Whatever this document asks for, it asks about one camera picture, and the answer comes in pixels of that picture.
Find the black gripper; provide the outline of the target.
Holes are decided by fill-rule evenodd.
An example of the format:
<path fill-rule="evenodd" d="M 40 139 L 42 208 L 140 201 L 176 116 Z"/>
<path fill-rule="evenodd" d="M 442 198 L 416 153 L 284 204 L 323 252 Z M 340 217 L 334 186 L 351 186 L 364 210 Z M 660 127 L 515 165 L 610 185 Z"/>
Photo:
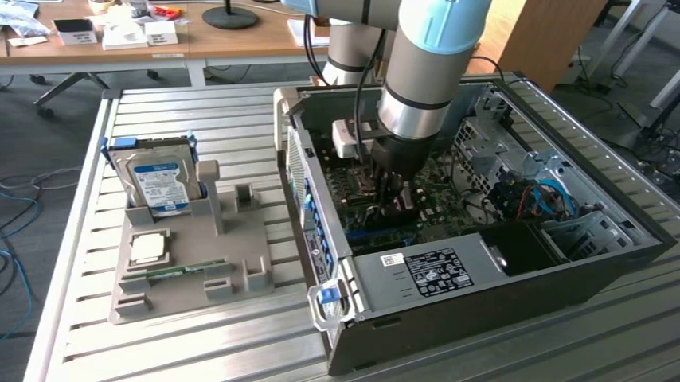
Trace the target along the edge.
<path fill-rule="evenodd" d="M 431 139 L 404 139 L 395 135 L 374 139 L 371 167 L 388 187 L 402 187 L 423 168 L 431 150 Z"/>

